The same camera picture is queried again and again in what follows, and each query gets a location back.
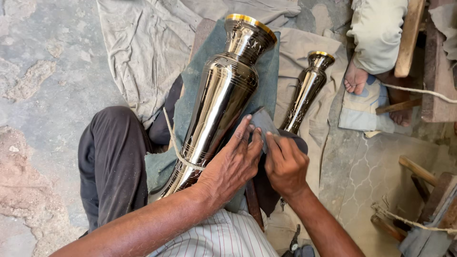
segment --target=striped shirt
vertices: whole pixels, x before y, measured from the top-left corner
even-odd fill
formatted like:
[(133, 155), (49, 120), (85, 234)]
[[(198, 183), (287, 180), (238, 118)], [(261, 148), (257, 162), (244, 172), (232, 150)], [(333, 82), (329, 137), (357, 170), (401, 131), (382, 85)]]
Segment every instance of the striped shirt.
[(161, 246), (149, 257), (278, 257), (254, 218), (245, 210), (224, 209)]

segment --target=vase rim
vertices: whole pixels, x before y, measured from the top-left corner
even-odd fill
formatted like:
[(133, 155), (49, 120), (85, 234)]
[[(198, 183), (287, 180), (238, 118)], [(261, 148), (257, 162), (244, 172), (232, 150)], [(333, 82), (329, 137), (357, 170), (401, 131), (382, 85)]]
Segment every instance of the vase rim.
[(314, 52), (309, 53), (309, 56), (311, 56), (313, 54), (320, 54), (320, 55), (324, 55), (324, 56), (330, 57), (332, 59), (332, 61), (335, 62), (335, 57), (333, 57), (333, 55), (331, 55), (331, 54), (329, 54), (327, 52), (314, 51)]
[(278, 42), (278, 39), (276, 38), (276, 35), (274, 34), (274, 32), (269, 27), (267, 27), (267, 25), (263, 24), (262, 22), (254, 19), (254, 18), (252, 18), (250, 16), (243, 15), (243, 14), (232, 13), (232, 14), (227, 15), (225, 17), (225, 20), (244, 21), (244, 22), (247, 22), (247, 23), (249, 23), (251, 25), (258, 26), (261, 29), (263, 29), (265, 32), (267, 32), (273, 38), (275, 44)]

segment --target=white rope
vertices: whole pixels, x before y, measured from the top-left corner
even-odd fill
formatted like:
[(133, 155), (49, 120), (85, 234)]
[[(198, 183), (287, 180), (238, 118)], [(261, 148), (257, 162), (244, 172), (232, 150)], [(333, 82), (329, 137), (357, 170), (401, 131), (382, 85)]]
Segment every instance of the white rope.
[(173, 147), (175, 148), (175, 152), (176, 152), (176, 157), (178, 157), (178, 159), (185, 165), (189, 166), (190, 168), (194, 169), (194, 170), (204, 170), (205, 167), (200, 167), (200, 166), (197, 166), (193, 163), (190, 163), (188, 162), (186, 159), (184, 159), (184, 157), (182, 157), (181, 153), (179, 152), (178, 150), (178, 146), (176, 145), (176, 137), (175, 137), (175, 133), (173, 133), (173, 129), (171, 128), (171, 125), (170, 125), (170, 120), (168, 119), (168, 114), (167, 114), (167, 110), (165, 110), (165, 107), (164, 107), (164, 114), (165, 114), (165, 119), (167, 120), (167, 125), (168, 125), (168, 131), (170, 132), (170, 138), (171, 138), (171, 142), (173, 144)]
[(439, 98), (443, 99), (446, 102), (457, 103), (457, 100), (449, 99), (445, 95), (442, 95), (440, 93), (436, 93), (436, 92), (433, 92), (433, 91), (430, 91), (430, 90), (413, 89), (413, 88), (407, 88), (407, 87), (401, 87), (401, 86), (393, 86), (393, 85), (388, 85), (388, 84), (382, 84), (382, 85), (383, 86), (388, 86), (388, 87), (391, 87), (391, 88), (394, 88), (394, 89), (398, 89), (398, 90), (417, 92), (417, 93), (422, 93), (422, 94), (431, 94), (431, 95), (434, 95), (436, 97), (439, 97)]
[(457, 232), (457, 229), (440, 229), (440, 228), (435, 228), (435, 227), (426, 227), (420, 223), (417, 223), (417, 222), (413, 222), (413, 221), (410, 221), (410, 220), (407, 220), (407, 219), (404, 219), (400, 216), (397, 216), (391, 212), (389, 212), (388, 210), (385, 210), (384, 208), (382, 208), (381, 206), (379, 206), (379, 204), (372, 204), (371, 206), (377, 213), (382, 213), (386, 216), (391, 216), (395, 219), (398, 219), (398, 220), (401, 220), (402, 222), (406, 223), (406, 224), (410, 224), (412, 226), (416, 226), (416, 227), (419, 227), (419, 228), (422, 228), (424, 230), (431, 230), (431, 231), (444, 231), (444, 232), (447, 232), (448, 234), (450, 233), (456, 233)]

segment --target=hand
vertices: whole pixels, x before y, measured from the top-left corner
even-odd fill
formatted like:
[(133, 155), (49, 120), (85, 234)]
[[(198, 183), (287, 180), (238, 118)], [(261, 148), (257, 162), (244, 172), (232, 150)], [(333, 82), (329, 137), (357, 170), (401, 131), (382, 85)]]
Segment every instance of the hand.
[(288, 201), (309, 188), (306, 183), (309, 158), (291, 138), (267, 132), (266, 142), (266, 174), (273, 189)]
[[(218, 207), (230, 201), (257, 174), (263, 140), (260, 136), (261, 129), (255, 129), (249, 124), (251, 118), (250, 114), (243, 118), (230, 141), (208, 163), (198, 178), (197, 184), (206, 189)], [(248, 145), (251, 132), (252, 141)]]

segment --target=metal vase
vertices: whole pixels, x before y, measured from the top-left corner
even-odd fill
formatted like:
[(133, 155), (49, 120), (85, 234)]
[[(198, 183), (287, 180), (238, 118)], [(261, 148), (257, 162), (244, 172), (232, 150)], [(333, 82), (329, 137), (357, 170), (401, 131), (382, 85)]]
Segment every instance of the metal vase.
[[(203, 67), (191, 123), (181, 155), (190, 163), (206, 167), (219, 151), (226, 133), (234, 126), (257, 91), (256, 61), (273, 49), (273, 31), (249, 16), (231, 14), (225, 18), (227, 41), (224, 52), (208, 59)], [(170, 179), (150, 196), (154, 201), (197, 182), (201, 170), (177, 160)]]
[(298, 76), (293, 104), (286, 119), (279, 129), (297, 134), (303, 117), (313, 103), (320, 89), (327, 82), (325, 69), (335, 62), (335, 58), (326, 52), (312, 52), (308, 56), (309, 67)]

